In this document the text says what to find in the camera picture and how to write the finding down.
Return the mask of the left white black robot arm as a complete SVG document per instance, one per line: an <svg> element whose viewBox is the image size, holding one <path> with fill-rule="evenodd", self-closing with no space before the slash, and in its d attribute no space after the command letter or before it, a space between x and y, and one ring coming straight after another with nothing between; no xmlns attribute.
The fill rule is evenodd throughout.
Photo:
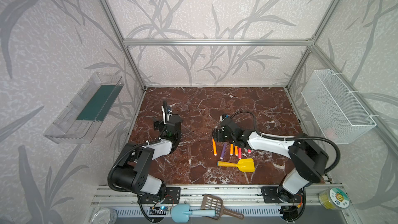
<svg viewBox="0 0 398 224"><path fill-rule="evenodd" d="M164 181L149 174L152 161L173 153L181 140L179 115L171 115L167 121L156 121L154 128L160 136L153 142L126 144L107 176L110 189L117 192L149 194L163 199L166 195Z"/></svg>

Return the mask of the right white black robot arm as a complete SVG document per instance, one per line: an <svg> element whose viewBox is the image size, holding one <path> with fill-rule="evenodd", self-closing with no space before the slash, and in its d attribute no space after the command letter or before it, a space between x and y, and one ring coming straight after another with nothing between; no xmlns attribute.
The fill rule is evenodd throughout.
<svg viewBox="0 0 398 224"><path fill-rule="evenodd" d="M252 115L253 130L238 126L233 118L239 114ZM279 136L260 132L256 116L249 111L223 114L219 127L212 131L212 138L215 142L228 142L238 148L269 151L289 158L294 169L285 176L277 190L278 197L285 202L303 188L319 183L322 175L333 170L341 159L339 147L329 139L305 133Z"/></svg>

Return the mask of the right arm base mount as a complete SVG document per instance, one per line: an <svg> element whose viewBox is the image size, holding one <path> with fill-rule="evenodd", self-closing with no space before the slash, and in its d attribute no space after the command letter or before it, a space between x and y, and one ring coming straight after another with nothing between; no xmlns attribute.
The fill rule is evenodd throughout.
<svg viewBox="0 0 398 224"><path fill-rule="evenodd" d="M264 186L261 187L261 195L264 203L299 204L304 192L303 189L300 189L296 194L292 194L283 189L282 186Z"/></svg>

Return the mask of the purple marker pen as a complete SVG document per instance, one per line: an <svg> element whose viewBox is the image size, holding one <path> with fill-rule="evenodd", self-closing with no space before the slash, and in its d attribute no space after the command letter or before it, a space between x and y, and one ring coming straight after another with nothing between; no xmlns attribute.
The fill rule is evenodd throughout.
<svg viewBox="0 0 398 224"><path fill-rule="evenodd" d="M225 156L225 153L226 153L226 149L227 149L227 143L224 143L223 147L222 147L221 155L220 155L220 160L224 159L224 156Z"/></svg>

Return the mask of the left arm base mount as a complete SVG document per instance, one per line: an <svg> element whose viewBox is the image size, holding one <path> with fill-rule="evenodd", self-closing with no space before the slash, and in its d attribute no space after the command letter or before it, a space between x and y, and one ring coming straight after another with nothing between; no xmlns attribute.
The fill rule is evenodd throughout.
<svg viewBox="0 0 398 224"><path fill-rule="evenodd" d="M140 196L141 204L155 204L162 202L166 204L178 204L180 202L181 188L180 187L163 187L156 195L144 193Z"/></svg>

